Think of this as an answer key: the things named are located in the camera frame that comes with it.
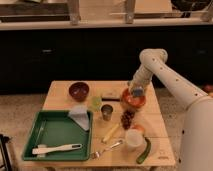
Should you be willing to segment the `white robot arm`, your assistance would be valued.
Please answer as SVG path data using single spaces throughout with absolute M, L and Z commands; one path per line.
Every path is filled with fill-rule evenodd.
M 213 171 L 213 98 L 165 64 L 166 50 L 144 49 L 139 58 L 131 95 L 144 95 L 155 75 L 186 110 L 178 171 Z

